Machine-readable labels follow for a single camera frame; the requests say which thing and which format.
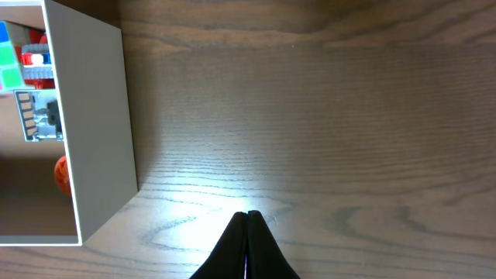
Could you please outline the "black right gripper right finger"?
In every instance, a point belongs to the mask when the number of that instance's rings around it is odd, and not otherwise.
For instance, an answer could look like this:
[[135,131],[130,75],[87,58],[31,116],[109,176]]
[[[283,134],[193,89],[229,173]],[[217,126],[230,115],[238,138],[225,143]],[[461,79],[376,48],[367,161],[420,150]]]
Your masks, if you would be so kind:
[[247,245],[249,279],[300,279],[259,211],[248,212]]

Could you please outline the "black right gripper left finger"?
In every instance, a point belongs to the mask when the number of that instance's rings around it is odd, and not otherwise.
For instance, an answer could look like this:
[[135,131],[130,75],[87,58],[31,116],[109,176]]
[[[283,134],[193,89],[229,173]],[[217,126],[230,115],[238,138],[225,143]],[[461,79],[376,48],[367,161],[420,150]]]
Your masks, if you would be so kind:
[[247,214],[236,212],[205,262],[191,279],[243,279],[246,261]]

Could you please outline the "orange round cap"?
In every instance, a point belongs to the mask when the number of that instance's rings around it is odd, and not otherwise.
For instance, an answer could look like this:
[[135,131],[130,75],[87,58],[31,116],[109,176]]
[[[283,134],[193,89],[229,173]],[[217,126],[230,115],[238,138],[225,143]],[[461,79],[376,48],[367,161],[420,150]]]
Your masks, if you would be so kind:
[[67,158],[62,156],[54,167],[54,180],[57,187],[66,195],[71,196],[71,180],[69,177]]

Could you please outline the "red toy car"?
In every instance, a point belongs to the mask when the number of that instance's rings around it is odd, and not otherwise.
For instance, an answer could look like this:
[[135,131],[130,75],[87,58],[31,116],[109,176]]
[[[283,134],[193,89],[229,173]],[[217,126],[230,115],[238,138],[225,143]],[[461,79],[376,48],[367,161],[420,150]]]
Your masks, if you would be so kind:
[[28,87],[14,90],[14,96],[25,141],[62,142],[64,134],[46,34],[37,43],[22,46],[21,65]]

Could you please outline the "white cardboard box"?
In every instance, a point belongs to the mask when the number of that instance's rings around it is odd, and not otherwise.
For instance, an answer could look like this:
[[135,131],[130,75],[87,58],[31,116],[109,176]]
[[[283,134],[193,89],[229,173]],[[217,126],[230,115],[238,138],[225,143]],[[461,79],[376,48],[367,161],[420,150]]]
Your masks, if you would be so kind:
[[14,90],[28,85],[1,94],[1,244],[80,246],[138,191],[121,30],[54,1],[3,1],[1,21],[27,44],[47,35],[64,134],[25,141]]

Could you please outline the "colourful puzzle cube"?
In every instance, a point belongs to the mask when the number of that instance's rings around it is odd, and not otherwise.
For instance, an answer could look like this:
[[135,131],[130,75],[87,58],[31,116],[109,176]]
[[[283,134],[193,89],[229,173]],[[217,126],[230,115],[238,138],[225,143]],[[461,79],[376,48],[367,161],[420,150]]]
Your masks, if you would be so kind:
[[22,46],[29,42],[24,26],[1,21],[1,94],[25,87],[22,77]]

